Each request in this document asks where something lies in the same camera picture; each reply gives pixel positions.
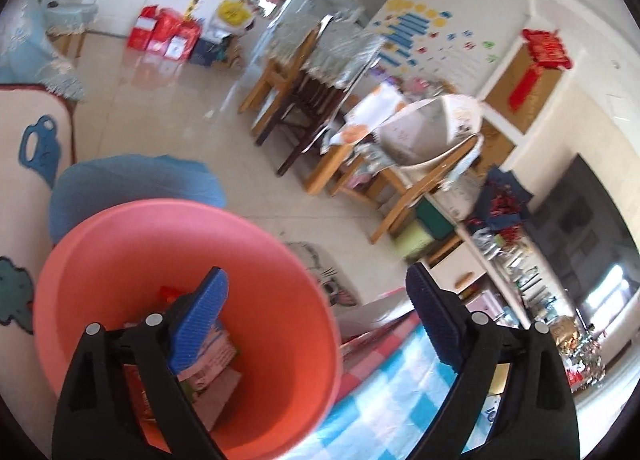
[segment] red hanging decoration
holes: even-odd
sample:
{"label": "red hanging decoration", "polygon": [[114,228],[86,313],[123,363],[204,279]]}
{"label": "red hanging decoration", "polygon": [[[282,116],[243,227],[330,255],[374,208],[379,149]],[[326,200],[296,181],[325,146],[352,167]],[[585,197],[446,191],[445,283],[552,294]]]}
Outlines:
{"label": "red hanging decoration", "polygon": [[529,49],[533,63],[509,96],[509,106],[513,112],[518,111],[524,104],[545,68],[564,67],[569,70],[573,66],[566,55],[562,41],[558,38],[558,31],[550,33],[549,31],[524,29],[522,36],[527,40],[527,49]]}

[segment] blue fabric cover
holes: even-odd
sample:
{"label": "blue fabric cover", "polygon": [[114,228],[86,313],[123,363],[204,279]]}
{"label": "blue fabric cover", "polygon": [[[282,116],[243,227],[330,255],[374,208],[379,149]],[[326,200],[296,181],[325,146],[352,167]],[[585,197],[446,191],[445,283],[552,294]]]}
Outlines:
{"label": "blue fabric cover", "polygon": [[49,236],[57,244],[92,215],[149,198],[226,206],[225,193],[205,164],[170,155],[117,155],[75,164],[60,175],[49,204]]}

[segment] drawer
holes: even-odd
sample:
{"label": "drawer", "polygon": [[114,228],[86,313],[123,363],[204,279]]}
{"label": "drawer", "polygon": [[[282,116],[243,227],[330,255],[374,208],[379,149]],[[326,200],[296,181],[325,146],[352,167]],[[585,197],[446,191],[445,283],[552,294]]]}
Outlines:
{"label": "drawer", "polygon": [[469,245],[463,242],[431,269],[431,275],[441,289],[459,294],[486,273]]}

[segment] blue cartoon print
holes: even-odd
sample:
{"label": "blue cartoon print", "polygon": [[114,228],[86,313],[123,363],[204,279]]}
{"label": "blue cartoon print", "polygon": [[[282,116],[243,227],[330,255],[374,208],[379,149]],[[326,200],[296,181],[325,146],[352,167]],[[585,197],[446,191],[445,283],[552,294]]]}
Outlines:
{"label": "blue cartoon print", "polygon": [[[52,117],[42,116],[36,124],[26,127],[18,151],[20,164],[39,174],[50,188],[53,188],[53,184],[56,182],[58,163],[60,162],[60,144],[56,139],[57,130],[56,122]],[[28,160],[27,141],[32,133],[37,136],[38,142],[33,157]]]}
{"label": "blue cartoon print", "polygon": [[33,334],[32,302],[33,281],[27,270],[16,267],[7,257],[0,257],[0,325],[15,321],[25,332]]}

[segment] tv screen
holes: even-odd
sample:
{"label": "tv screen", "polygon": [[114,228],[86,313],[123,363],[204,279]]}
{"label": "tv screen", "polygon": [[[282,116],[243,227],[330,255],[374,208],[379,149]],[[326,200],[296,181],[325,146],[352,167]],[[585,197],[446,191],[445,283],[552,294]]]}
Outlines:
{"label": "tv screen", "polygon": [[525,229],[585,326],[605,329],[638,290],[638,249],[618,208],[580,155]]}

